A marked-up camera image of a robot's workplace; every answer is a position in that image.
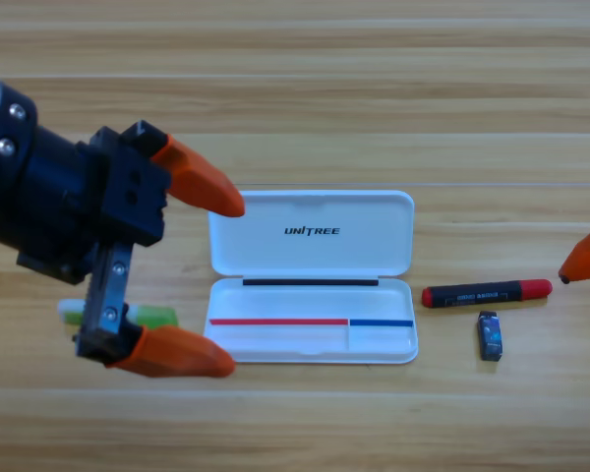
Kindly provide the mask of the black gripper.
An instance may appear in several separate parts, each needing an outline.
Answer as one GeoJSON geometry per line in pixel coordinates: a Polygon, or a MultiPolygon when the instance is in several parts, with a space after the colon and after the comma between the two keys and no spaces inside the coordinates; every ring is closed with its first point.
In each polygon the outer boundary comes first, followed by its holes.
{"type": "Polygon", "coordinates": [[[162,238],[168,187],[186,205],[245,214],[241,193],[221,170],[145,120],[122,134],[101,128],[87,144],[34,126],[18,145],[18,263],[71,284],[91,277],[81,340],[141,334],[125,311],[132,251],[162,238]]]}

